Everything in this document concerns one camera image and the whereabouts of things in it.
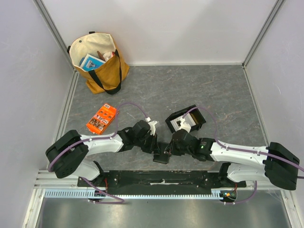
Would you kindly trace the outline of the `black leather card holder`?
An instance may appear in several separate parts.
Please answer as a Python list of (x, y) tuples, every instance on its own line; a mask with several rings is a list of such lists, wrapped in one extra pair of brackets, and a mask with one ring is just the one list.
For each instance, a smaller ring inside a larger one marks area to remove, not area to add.
[(169, 162), (169, 155), (166, 153), (166, 148), (169, 144), (166, 142), (158, 142), (157, 143), (157, 149), (159, 151), (159, 154), (153, 155), (153, 162), (161, 163), (161, 164), (167, 164)]

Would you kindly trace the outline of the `black plastic card tray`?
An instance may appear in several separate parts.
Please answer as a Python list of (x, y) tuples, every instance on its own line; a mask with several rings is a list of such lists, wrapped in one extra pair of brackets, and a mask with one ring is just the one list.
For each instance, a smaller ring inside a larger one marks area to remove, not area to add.
[(206, 123), (206, 120), (194, 104), (172, 113), (165, 122), (171, 133), (178, 131), (181, 128), (181, 123), (189, 125), (186, 126), (186, 130), (190, 133), (198, 131)]

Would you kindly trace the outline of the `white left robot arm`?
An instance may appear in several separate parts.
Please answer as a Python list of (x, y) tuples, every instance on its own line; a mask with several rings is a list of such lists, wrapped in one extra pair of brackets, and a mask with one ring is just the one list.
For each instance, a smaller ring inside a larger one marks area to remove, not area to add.
[(75, 175), (86, 178), (93, 186), (101, 186), (105, 178), (100, 165), (86, 158), (104, 152), (129, 151), (133, 147), (159, 155), (158, 124), (158, 121), (140, 120), (133, 127), (105, 136), (80, 135), (76, 130), (70, 130), (46, 150), (48, 169), (59, 179)]

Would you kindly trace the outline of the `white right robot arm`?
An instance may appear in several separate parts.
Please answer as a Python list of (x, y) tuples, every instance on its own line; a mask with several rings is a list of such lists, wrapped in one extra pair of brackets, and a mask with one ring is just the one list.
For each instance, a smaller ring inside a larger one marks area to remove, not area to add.
[(213, 138), (196, 138), (178, 130), (165, 151), (168, 155), (188, 154), (199, 161), (221, 162), (218, 183), (228, 187), (234, 182), (267, 181), (284, 190), (296, 190), (300, 160), (283, 145), (248, 147), (227, 144)]

